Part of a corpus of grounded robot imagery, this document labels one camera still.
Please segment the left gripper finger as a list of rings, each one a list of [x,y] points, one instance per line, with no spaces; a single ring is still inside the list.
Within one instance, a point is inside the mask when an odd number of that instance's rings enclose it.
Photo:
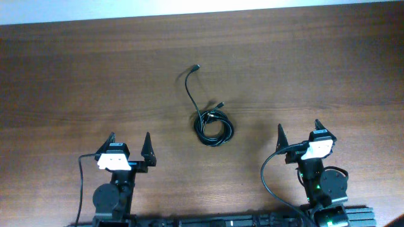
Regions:
[[[115,143],[116,140],[116,134],[114,132],[111,132],[110,135],[108,136],[107,140],[101,145],[101,147],[97,150],[95,153],[95,160],[99,160],[101,157],[101,154],[106,153],[106,151],[109,148],[109,145],[111,143]]]
[[[153,151],[151,135],[149,132],[146,133],[145,141],[141,150],[141,155],[148,166],[157,165],[157,159]]]

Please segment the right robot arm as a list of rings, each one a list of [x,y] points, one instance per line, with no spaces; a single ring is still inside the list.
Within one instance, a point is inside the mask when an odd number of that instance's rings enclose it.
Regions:
[[[286,164],[297,164],[299,182],[308,204],[302,212],[316,226],[349,226],[343,203],[348,201],[348,172],[335,166],[324,166],[323,160],[333,152],[337,138],[319,121],[309,138],[289,144],[283,127],[278,125],[276,152],[285,155]]]

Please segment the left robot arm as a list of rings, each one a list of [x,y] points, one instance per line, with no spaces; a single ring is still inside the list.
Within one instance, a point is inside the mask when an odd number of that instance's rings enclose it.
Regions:
[[[157,165],[150,133],[146,133],[141,149],[143,159],[130,161],[129,156],[127,144],[117,143],[114,133],[95,153],[98,168],[111,173],[111,180],[93,193],[93,226],[136,226],[136,216],[131,214],[136,175]]]

